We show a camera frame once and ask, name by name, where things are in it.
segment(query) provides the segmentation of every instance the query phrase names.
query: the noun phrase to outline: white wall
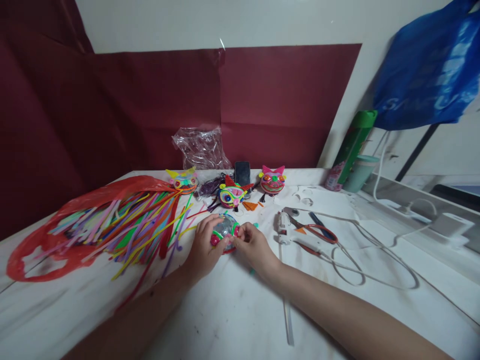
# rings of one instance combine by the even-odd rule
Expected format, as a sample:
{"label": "white wall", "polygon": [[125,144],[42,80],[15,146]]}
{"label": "white wall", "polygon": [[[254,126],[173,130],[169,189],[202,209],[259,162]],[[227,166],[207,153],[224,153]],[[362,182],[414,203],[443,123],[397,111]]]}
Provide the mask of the white wall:
{"label": "white wall", "polygon": [[330,167],[391,37],[449,0],[76,2],[96,53],[362,43],[318,163]]}
{"label": "white wall", "polygon": [[[395,179],[428,126],[392,131],[381,175]],[[365,155],[373,155],[384,130],[374,128]],[[382,147],[375,156],[380,157]],[[480,112],[472,111],[456,124],[440,125],[406,173],[403,183],[429,191],[436,184],[480,185]]]}

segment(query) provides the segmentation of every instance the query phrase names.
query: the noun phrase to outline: dark red paper backdrop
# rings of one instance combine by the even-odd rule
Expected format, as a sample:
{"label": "dark red paper backdrop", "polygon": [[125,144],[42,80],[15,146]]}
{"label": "dark red paper backdrop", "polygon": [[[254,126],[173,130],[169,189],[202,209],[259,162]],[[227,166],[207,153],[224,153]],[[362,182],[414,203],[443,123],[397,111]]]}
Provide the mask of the dark red paper backdrop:
{"label": "dark red paper backdrop", "polygon": [[315,167],[361,47],[96,55],[73,0],[0,16],[0,239],[128,171],[181,168],[180,127],[221,126],[232,163]]}
{"label": "dark red paper backdrop", "polygon": [[317,167],[360,47],[227,49],[220,68],[227,157],[256,169]]}

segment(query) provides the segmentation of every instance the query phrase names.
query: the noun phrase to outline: smartphone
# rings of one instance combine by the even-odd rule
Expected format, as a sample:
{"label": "smartphone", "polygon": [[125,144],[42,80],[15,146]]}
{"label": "smartphone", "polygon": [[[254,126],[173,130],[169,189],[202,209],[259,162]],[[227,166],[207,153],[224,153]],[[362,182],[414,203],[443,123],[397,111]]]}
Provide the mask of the smartphone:
{"label": "smartphone", "polygon": [[[237,161],[235,163],[235,182],[240,186],[251,184],[250,181],[250,163],[248,161]],[[250,198],[252,189],[249,188],[245,194],[245,199]]]}

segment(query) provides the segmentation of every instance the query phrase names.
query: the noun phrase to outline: orange felt piece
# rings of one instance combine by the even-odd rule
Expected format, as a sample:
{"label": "orange felt piece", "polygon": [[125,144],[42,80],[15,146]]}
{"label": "orange felt piece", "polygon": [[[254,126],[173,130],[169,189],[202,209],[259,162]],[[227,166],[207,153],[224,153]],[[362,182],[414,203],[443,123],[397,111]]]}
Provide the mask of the orange felt piece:
{"label": "orange felt piece", "polygon": [[245,207],[245,209],[247,211],[255,211],[255,209],[257,208],[258,204],[254,203],[254,202],[246,202],[244,201],[243,203],[243,206]]}
{"label": "orange felt piece", "polygon": [[295,231],[298,231],[299,233],[302,233],[302,234],[305,234],[305,235],[307,234],[303,227],[301,227],[299,229],[295,229]]}

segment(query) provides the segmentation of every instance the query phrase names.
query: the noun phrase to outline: green bottle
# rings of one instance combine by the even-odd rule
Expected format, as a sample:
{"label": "green bottle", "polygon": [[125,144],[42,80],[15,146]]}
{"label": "green bottle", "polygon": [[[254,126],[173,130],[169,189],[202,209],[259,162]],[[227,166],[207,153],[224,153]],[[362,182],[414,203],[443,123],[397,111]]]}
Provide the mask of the green bottle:
{"label": "green bottle", "polygon": [[378,112],[376,110],[359,111],[351,121],[335,162],[325,182],[328,190],[340,191],[350,174],[352,165],[360,153],[365,140],[374,126]]}

